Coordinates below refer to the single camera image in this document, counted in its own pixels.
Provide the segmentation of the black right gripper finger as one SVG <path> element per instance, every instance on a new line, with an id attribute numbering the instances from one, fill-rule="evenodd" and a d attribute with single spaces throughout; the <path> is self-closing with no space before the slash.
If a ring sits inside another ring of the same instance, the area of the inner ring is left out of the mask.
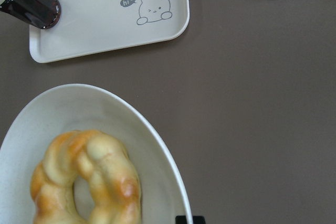
<path id="1" fill-rule="evenodd" d="M 191 220 L 187 219 L 186 215 L 180 215 L 175 217 L 176 224 L 206 224 L 204 216 L 192 216 Z"/>

